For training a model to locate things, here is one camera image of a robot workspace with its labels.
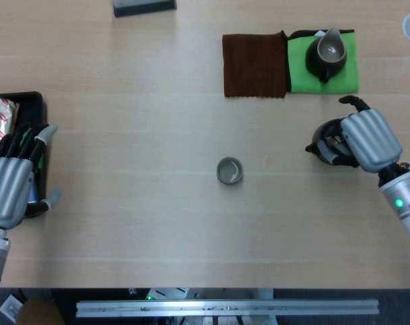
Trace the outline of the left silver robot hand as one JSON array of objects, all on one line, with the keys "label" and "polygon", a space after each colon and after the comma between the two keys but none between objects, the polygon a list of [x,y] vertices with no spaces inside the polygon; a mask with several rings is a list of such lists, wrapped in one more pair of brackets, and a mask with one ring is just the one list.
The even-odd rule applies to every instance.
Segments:
[{"label": "left silver robot hand", "polygon": [[23,219],[50,211],[62,197],[54,190],[39,202],[29,203],[35,172],[51,138],[55,125],[21,125],[0,141],[0,228],[10,230]]}]

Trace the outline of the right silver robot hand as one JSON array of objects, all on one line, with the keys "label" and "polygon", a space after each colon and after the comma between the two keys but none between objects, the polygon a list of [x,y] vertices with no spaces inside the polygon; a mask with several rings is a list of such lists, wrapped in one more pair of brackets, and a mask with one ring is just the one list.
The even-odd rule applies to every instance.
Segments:
[{"label": "right silver robot hand", "polygon": [[368,173],[397,164],[403,148],[381,112],[354,95],[338,101],[357,111],[323,123],[305,151],[325,164],[360,167]]}]

